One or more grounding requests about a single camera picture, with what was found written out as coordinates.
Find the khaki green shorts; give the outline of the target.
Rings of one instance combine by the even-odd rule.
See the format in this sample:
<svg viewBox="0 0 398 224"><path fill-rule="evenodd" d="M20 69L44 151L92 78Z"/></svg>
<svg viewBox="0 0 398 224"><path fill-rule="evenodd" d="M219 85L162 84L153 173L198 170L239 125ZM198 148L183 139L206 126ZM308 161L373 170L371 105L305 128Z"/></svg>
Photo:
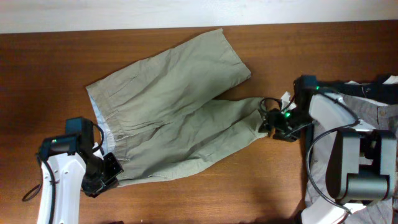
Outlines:
<svg viewBox="0 0 398 224"><path fill-rule="evenodd" d="M260 98L220 99L250 77L217 29L87 86L119 186L195 175L262 138Z"/></svg>

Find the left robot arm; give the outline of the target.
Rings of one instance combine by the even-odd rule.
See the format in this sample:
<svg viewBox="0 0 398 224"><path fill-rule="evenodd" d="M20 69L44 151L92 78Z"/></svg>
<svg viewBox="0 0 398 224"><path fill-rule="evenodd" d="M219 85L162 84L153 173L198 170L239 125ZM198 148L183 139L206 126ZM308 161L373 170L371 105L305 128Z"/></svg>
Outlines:
<svg viewBox="0 0 398 224"><path fill-rule="evenodd" d="M117 184L123 168L95 142L95 128L104 134L86 118L71 118L65 134L43 140L37 153L42 171L38 223L78 223L80 194L95 198Z"/></svg>

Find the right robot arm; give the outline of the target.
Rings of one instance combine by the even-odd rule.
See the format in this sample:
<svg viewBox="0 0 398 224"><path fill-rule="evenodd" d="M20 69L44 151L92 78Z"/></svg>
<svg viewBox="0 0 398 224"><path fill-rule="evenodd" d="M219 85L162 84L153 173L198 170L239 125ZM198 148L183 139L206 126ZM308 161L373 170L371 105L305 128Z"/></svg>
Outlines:
<svg viewBox="0 0 398 224"><path fill-rule="evenodd" d="M295 223L396 222L396 76L358 83L303 75L277 104L260 102L259 132L304 140L306 207Z"/></svg>

